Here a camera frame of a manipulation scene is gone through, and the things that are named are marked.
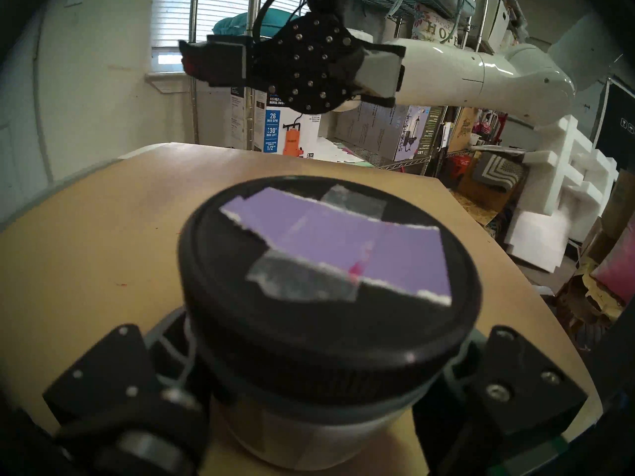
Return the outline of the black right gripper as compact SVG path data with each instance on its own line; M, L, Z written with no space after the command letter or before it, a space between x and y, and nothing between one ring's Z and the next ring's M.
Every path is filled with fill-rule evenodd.
M324 114L357 96L394 107L406 47L358 39L335 15L308 13L272 38L209 35L178 41L183 70L213 88L250 87L273 94L301 114Z

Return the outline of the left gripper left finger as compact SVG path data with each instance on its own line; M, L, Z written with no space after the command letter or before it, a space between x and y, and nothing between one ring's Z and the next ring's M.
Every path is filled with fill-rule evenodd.
M116 326L44 391L54 441L88 475L199 475L211 374L183 306L142 334Z

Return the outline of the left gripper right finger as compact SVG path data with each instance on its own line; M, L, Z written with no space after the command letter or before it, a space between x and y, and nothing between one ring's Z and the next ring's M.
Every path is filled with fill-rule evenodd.
M428 474L531 473L566 449L587 398L511 327L474 329L412 409Z

